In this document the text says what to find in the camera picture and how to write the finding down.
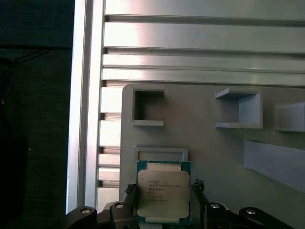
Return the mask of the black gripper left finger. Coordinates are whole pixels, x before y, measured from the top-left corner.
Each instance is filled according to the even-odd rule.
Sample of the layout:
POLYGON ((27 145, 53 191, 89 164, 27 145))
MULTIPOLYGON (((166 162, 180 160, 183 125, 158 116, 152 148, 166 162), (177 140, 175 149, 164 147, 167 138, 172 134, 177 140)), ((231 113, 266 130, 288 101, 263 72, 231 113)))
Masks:
POLYGON ((133 212, 137 204, 137 184, 129 184, 123 201, 110 203, 98 213, 93 207, 79 207, 64 217, 65 229, 137 229, 133 212))

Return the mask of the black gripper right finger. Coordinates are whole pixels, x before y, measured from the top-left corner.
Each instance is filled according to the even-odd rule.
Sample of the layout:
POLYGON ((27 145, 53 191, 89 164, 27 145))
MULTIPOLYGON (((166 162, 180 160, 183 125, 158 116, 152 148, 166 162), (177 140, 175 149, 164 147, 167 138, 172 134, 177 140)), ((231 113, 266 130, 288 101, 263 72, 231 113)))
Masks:
POLYGON ((288 229, 290 226, 268 213, 254 207, 245 207, 238 214, 224 205, 208 201, 204 195, 204 182, 196 179, 190 185, 200 206, 202 229, 288 229))

